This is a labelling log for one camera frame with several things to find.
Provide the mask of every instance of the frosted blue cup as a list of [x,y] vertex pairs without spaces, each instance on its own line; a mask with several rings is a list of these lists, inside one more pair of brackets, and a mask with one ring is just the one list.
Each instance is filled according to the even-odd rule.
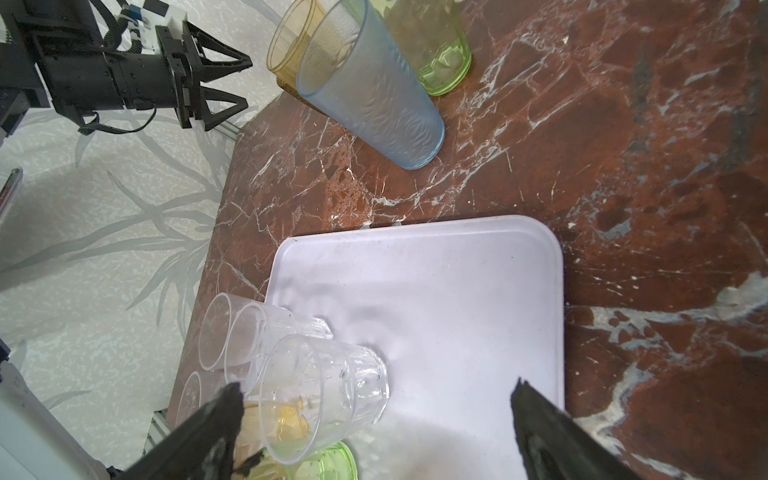
[[315,30],[299,94],[406,170],[427,165],[445,125],[369,0],[340,0]]

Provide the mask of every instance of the marble countertop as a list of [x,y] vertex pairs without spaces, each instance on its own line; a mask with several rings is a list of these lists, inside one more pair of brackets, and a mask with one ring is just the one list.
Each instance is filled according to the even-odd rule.
[[466,0],[438,157],[402,170],[283,94],[233,155],[171,400],[220,291],[307,233],[503,214],[565,264],[567,410],[648,479],[768,452],[768,2]]

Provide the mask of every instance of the clear plastic cup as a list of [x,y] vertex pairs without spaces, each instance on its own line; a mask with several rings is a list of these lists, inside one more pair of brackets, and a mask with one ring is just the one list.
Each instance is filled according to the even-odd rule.
[[296,89],[406,170],[437,155],[445,125],[368,0],[339,0],[307,46]]
[[291,88],[310,38],[326,11],[317,0],[296,0],[283,15],[266,52],[266,67]]
[[224,368],[224,347],[235,316],[254,300],[230,293],[219,293],[211,300],[200,326],[197,355],[206,370]]
[[325,320],[295,314],[279,306],[249,303],[237,314],[224,349],[227,381],[240,382],[240,391],[249,399],[272,348],[283,337],[294,333],[333,338]]
[[179,426],[227,384],[222,372],[192,372],[181,391],[176,423]]
[[261,374],[261,436],[278,462],[292,465],[376,422],[388,399],[386,367],[373,350],[290,335]]

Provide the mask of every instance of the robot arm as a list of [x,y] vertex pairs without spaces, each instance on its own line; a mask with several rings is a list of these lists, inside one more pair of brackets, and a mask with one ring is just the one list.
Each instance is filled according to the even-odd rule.
[[[29,108],[50,106],[43,82],[54,109],[86,135],[127,133],[99,124],[98,116],[85,123],[84,117],[102,110],[173,108],[182,128],[196,118],[208,131],[247,107],[245,98],[201,83],[249,68],[248,55],[161,0],[145,0],[141,8],[119,1],[123,11],[115,19],[101,0],[90,0],[109,27],[102,38],[88,0],[0,0],[6,28],[6,42],[0,43],[0,144]],[[119,51],[126,26],[133,43]],[[142,44],[151,53],[136,52]],[[232,60],[212,61],[204,48]],[[206,100],[233,105],[213,113]]]
[[14,480],[230,480],[243,418],[231,383],[125,472],[94,460],[40,403],[0,340],[0,478]]

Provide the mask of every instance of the plastic tray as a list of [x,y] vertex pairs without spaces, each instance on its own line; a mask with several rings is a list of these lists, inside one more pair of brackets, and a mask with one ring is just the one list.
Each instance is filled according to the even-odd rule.
[[266,301],[386,362],[384,415],[348,439],[360,478],[522,480],[518,378],[564,407],[562,252],[531,218],[292,237]]

